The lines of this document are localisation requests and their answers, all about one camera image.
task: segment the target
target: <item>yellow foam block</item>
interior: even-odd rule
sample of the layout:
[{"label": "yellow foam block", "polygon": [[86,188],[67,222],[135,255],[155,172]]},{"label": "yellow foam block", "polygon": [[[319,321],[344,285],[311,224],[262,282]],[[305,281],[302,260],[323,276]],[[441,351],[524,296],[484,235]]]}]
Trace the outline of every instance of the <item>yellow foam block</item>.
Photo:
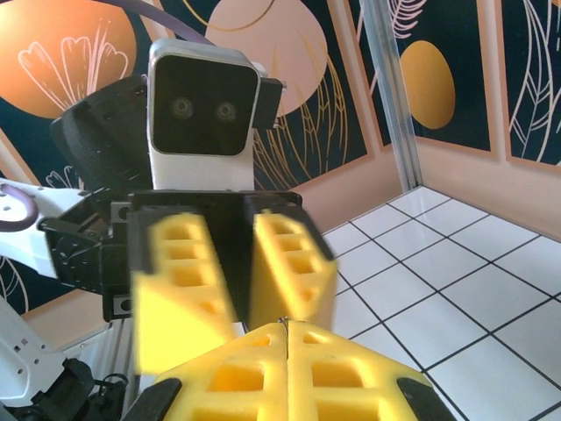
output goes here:
[{"label": "yellow foam block", "polygon": [[154,274],[131,274],[134,359],[139,373],[158,375],[234,339],[235,313],[202,216],[150,230]]},{"label": "yellow foam block", "polygon": [[305,224],[281,214],[255,216],[250,329],[288,317],[330,329],[337,263]]},{"label": "yellow foam block", "polygon": [[313,325],[288,322],[290,421],[417,421],[397,380],[414,369]]},{"label": "yellow foam block", "polygon": [[181,380],[166,421],[287,421],[287,346],[270,324],[161,375]]}]

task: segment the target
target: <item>white tile floor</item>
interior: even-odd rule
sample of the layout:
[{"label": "white tile floor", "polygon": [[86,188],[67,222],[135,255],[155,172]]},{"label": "white tile floor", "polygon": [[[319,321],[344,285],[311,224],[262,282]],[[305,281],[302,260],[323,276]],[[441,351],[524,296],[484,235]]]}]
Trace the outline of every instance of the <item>white tile floor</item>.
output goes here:
[{"label": "white tile floor", "polygon": [[420,188],[325,235],[334,332],[421,370],[458,421],[561,421],[561,244]]}]

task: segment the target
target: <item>decorative wallpaper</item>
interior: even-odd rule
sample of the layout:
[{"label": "decorative wallpaper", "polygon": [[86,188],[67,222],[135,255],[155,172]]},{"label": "decorative wallpaper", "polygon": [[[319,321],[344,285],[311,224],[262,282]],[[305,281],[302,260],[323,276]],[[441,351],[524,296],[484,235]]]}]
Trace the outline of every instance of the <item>decorative wallpaper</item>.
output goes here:
[{"label": "decorative wallpaper", "polygon": [[561,167],[561,1],[503,0],[510,154]]},{"label": "decorative wallpaper", "polygon": [[[291,189],[366,155],[359,119],[325,2],[163,0],[163,8],[219,46],[237,48],[286,81],[279,125],[254,149],[256,185]],[[81,188],[50,140],[63,110],[120,78],[146,72],[151,40],[140,17],[87,0],[0,4],[0,142],[39,183]],[[19,312],[68,288],[0,260],[0,294]]]},{"label": "decorative wallpaper", "polygon": [[[361,1],[351,0],[351,7],[381,128],[387,124],[361,31]],[[415,134],[490,152],[477,0],[454,2],[453,7],[448,0],[388,3]]]},{"label": "decorative wallpaper", "polygon": [[164,10],[219,46],[242,51],[287,83],[279,127],[259,131],[260,189],[291,189],[366,154],[326,2],[162,0]]}]

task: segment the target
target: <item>robot camera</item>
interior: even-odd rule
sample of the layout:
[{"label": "robot camera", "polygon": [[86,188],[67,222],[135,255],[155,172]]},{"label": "robot camera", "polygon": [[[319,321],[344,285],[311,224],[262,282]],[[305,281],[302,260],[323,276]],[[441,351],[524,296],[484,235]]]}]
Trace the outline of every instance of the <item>robot camera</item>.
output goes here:
[{"label": "robot camera", "polygon": [[155,189],[253,189],[254,128],[271,128],[282,84],[230,48],[152,44],[148,149]]}]

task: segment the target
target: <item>orange circle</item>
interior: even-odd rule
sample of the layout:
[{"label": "orange circle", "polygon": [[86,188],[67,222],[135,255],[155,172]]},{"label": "orange circle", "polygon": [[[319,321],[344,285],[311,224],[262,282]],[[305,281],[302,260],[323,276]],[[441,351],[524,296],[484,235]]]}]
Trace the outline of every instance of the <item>orange circle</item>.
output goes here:
[{"label": "orange circle", "polygon": [[456,89],[438,48],[428,41],[414,42],[401,55],[401,69],[413,118],[433,130],[450,123],[456,108]]},{"label": "orange circle", "polygon": [[137,55],[126,13],[90,0],[2,4],[0,39],[0,96],[44,118],[130,75]]}]

